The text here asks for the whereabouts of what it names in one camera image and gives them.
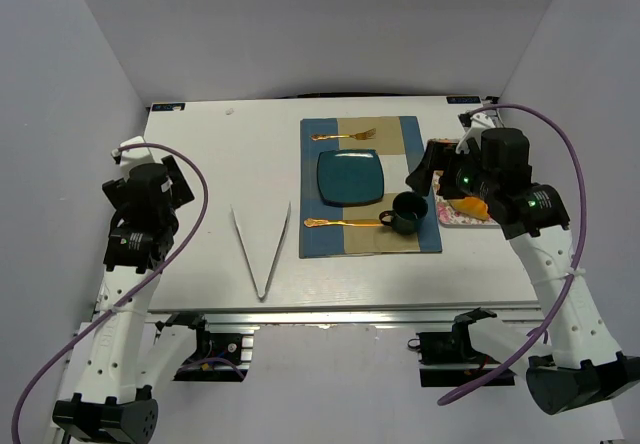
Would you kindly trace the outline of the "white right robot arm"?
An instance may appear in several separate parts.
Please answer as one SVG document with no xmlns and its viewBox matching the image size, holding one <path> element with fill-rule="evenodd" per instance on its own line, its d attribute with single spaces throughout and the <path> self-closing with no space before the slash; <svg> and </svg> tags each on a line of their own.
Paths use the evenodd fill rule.
<svg viewBox="0 0 640 444">
<path fill-rule="evenodd" d="M 460 139 L 429 140 L 406 183 L 424 196 L 437 179 L 446 200 L 483 201 L 524 266 L 544 319 L 523 334 L 488 309 L 458 315 L 450 349 L 464 361 L 487 356 L 499 365 L 438 403 L 450 405 L 505 372 L 524 379 L 548 415 L 613 399 L 638 385 L 639 360 L 624 354 L 591 296 L 579 266 L 586 230 L 574 237 L 558 191 L 533 181 L 523 132 L 495 126 L 486 112 L 460 114 Z"/>
</svg>

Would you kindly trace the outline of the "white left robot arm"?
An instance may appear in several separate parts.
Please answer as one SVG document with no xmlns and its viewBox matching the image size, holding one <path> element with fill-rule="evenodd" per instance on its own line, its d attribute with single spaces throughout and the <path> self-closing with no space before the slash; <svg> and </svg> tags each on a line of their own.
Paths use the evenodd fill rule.
<svg viewBox="0 0 640 444">
<path fill-rule="evenodd" d="M 196 323 L 172 317 L 140 353 L 161 266 L 178 230 L 176 211 L 194 196 L 175 159 L 155 160 L 135 137 L 114 153 L 123 174 L 103 184 L 115 209 L 104 257 L 98 326 L 71 397 L 56 402 L 53 422 L 91 443 L 148 443 L 157 429 L 161 392 L 197 349 Z"/>
</svg>

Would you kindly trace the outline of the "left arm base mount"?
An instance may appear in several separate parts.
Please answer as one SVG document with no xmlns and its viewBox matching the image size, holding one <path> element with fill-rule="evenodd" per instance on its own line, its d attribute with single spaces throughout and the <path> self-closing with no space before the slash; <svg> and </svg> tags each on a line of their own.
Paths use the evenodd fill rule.
<svg viewBox="0 0 640 444">
<path fill-rule="evenodd" d="M 156 321 L 156 337 L 167 327 L 182 326 L 195 332 L 195 351 L 174 375 L 178 382 L 242 382 L 248 373 L 247 334 L 212 331 L 205 316 L 195 312 L 173 313 Z"/>
</svg>

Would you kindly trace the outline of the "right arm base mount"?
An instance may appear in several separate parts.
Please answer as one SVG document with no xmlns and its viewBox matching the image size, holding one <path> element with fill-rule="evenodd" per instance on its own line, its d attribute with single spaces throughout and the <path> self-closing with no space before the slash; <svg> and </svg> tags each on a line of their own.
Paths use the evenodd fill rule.
<svg viewBox="0 0 640 444">
<path fill-rule="evenodd" d="M 493 311 L 476 308 L 454 318 L 448 331 L 423 331 L 407 342 L 407 348 L 419 358 L 422 388 L 450 388 L 488 375 L 500 362 L 472 345 L 469 329 L 485 324 L 486 330 L 506 337 L 512 328 L 498 319 Z"/>
</svg>

